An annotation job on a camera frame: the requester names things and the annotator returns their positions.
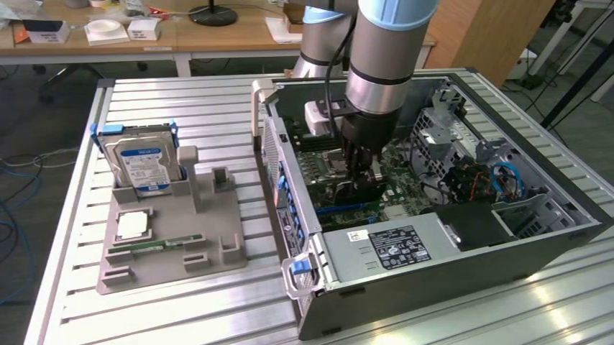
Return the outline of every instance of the floor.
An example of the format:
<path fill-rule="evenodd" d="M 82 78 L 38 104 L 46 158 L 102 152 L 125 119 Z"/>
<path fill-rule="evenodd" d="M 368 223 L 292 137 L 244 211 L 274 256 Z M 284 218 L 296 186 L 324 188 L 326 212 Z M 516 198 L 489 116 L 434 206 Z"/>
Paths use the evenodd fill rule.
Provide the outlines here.
<path fill-rule="evenodd" d="M 533 51 L 543 49 L 552 31 L 548 28 L 537 32 L 531 42 L 531 49 Z M 576 39 L 573 34 L 568 33 L 560 44 L 561 47 L 553 52 L 552 57 L 556 57 L 564 47 Z M 596 46 L 589 46 L 573 64 L 568 74 L 556 78 L 557 87 L 548 88 L 537 101 L 541 111 L 551 109 L 555 105 L 599 51 L 600 49 Z M 284 68 L 290 68 L 293 62 L 294 58 L 292 57 L 280 59 L 232 59 L 230 61 L 221 59 L 194 62 L 193 67 L 196 72 L 202 75 L 276 73 L 281 72 Z M 35 101 L 35 87 L 59 69 L 59 66 L 47 65 L 46 68 L 45 75 L 35 75 L 29 66 L 21 66 L 14 75 L 6 80 L 0 81 L 0 104 L 2 110 L 0 157 L 50 152 L 61 148 L 74 147 L 79 143 L 95 80 L 85 73 L 73 75 L 61 85 L 61 90 L 53 94 L 53 104 L 39 104 Z M 107 78 L 158 78 L 176 76 L 174 67 L 170 62 L 149 63 L 145 72 L 137 71 L 133 63 L 99 64 L 95 65 L 95 68 Z M 5 66 L 5 69 L 7 72 L 11 72 L 14 66 Z M 611 75 L 612 71 L 614 62 L 609 61 L 607 66 L 603 67 L 603 71 L 593 77 L 584 89 L 591 90 L 595 88 Z M 507 82 L 505 87 L 512 90 L 520 90 L 520 87 L 512 82 Z M 520 92 L 505 92 L 520 107 L 525 107 L 529 104 L 527 96 L 535 98 L 540 89 L 537 88 L 532 91 L 523 90 L 523 92 L 525 95 Z M 577 99 L 581 99 L 584 94 L 585 92 L 580 93 Z M 614 132 L 614 104 L 607 106 L 611 110 L 601 104 L 585 101 L 557 127 L 557 130 L 575 154 L 601 174 L 605 180 L 614 182 L 614 164 L 609 163 L 609 153 L 607 150 L 614 145 L 614 136 L 611 135 Z M 531 109 L 528 113 L 531 116 L 535 116 L 535 119 L 539 119 L 535 109 Z M 53 156 L 45 163 L 54 165 L 69 162 L 73 158 L 74 154 L 66 153 Z M 10 162 L 23 162 L 23 160 L 11 160 Z M 35 169 L 34 167 L 23 167 L 14 169 L 14 171 L 30 174 L 35 172 Z M 10 339 L 10 344 L 19 343 L 25 335 L 70 173 L 71 166 L 43 169 L 39 175 L 42 180 L 39 192 L 35 197 L 13 210 L 18 226 L 29 238 L 35 261 L 35 279 L 31 284 L 26 285 L 26 289 L 23 289 L 22 293 L 9 303 L 0 305 L 1 339 Z M 0 173 L 0 196 L 13 193 L 25 180 L 25 178 L 11 177 L 5 173 Z M 3 236 L 3 231 L 3 229 L 0 229 L 0 238 Z M 6 253 L 9 247 L 10 241 L 0 243 L 0 257 Z M 26 256 L 22 247 L 17 246 L 13 255 L 5 262 L 0 263 L 0 298 L 5 298 L 21 286 L 22 282 L 26 281 L 29 276 L 26 267 Z"/>

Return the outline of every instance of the black lamp base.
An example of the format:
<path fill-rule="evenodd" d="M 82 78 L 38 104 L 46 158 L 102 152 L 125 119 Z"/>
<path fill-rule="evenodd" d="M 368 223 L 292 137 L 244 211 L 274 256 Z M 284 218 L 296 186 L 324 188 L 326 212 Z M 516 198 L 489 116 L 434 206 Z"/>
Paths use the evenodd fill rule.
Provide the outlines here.
<path fill-rule="evenodd" d="M 189 12 L 196 12 L 198 10 L 201 10 L 198 13 L 189 15 L 189 19 L 192 22 L 206 25 L 208 27 L 224 27 L 234 23 L 238 18 L 237 13 L 226 7 L 214 6 L 214 11 L 210 12 L 208 6 L 197 6 L 190 9 Z"/>

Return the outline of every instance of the aluminum workbench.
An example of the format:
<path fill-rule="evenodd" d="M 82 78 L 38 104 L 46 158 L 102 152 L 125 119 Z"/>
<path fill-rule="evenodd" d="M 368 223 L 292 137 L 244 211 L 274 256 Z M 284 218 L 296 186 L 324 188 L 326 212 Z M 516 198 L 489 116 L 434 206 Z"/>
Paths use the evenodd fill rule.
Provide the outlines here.
<path fill-rule="evenodd" d="M 493 88 L 455 72 L 596 204 L 614 215 L 614 189 Z M 137 290 L 93 290 L 110 200 L 107 164 L 83 131 L 27 344 L 300 344 L 285 297 L 249 135 L 250 81 L 280 75 L 115 80 L 98 87 L 89 124 L 173 118 L 181 145 L 198 147 L 198 173 L 233 173 L 248 266 Z M 467 117 L 499 136 L 477 111 Z M 614 344 L 614 230 L 525 280 L 428 306 L 305 344 Z"/>

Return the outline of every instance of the robotic arm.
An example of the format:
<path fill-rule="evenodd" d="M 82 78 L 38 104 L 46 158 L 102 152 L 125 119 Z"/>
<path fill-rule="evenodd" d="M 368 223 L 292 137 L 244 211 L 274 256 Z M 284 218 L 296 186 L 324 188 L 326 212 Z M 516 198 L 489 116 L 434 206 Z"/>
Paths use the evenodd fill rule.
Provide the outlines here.
<path fill-rule="evenodd" d="M 305 104 L 313 134 L 336 133 L 354 188 L 368 186 L 373 157 L 389 142 L 436 0 L 308 0 L 301 57 L 293 77 L 322 77 L 342 36 L 353 29 L 345 95 Z M 356 16 L 354 27 L 346 12 Z M 338 75 L 340 59 L 332 62 Z"/>

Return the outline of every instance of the blue cable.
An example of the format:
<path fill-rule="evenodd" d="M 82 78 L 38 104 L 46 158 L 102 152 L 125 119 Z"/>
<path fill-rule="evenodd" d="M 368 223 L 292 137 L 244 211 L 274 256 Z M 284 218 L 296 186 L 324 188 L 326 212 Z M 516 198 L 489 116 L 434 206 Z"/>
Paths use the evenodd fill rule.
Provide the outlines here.
<path fill-rule="evenodd" d="M 492 164 L 492 167 L 489 168 L 489 180 L 492 181 L 492 186 L 495 190 L 503 194 L 503 189 L 499 186 L 499 183 L 496 182 L 496 176 L 495 176 L 495 169 L 496 167 L 504 167 L 508 169 L 516 178 L 516 183 L 517 183 L 517 190 L 520 191 L 520 196 L 524 196 L 524 186 L 521 184 L 521 179 L 520 179 L 520 174 L 517 173 L 516 167 L 508 163 L 508 162 L 496 162 Z"/>
<path fill-rule="evenodd" d="M 35 185 L 34 185 L 34 188 L 31 189 L 31 191 L 29 192 L 27 196 L 23 197 L 23 199 L 17 202 L 14 205 L 9 206 L 7 209 L 11 210 L 17 207 L 19 207 L 19 205 L 22 205 L 38 192 L 39 190 L 39 185 L 41 185 L 41 181 L 39 181 L 39 178 L 35 176 L 35 175 L 30 175 L 30 174 L 18 174 L 15 172 L 11 172 L 9 169 L 5 169 L 2 167 L 0 167 L 0 170 L 3 171 L 6 174 L 11 175 L 11 176 L 15 176 L 18 178 L 31 178 L 34 181 L 35 181 Z"/>
<path fill-rule="evenodd" d="M 22 247 L 25 249 L 25 255 L 27 256 L 27 261 L 29 261 L 29 276 L 27 280 L 22 283 L 21 287 L 14 290 L 3 299 L 0 300 L 0 305 L 6 303 L 7 300 L 10 300 L 14 296 L 17 296 L 21 291 L 31 284 L 34 280 L 34 275 L 35 275 L 35 266 L 34 266 L 34 258 L 31 255 L 31 250 L 29 248 L 29 241 L 27 238 L 25 237 L 23 233 L 21 232 L 21 229 L 14 223 L 10 223 L 9 221 L 0 221 L 2 224 L 6 224 L 10 226 L 17 233 L 18 238 L 21 239 Z"/>

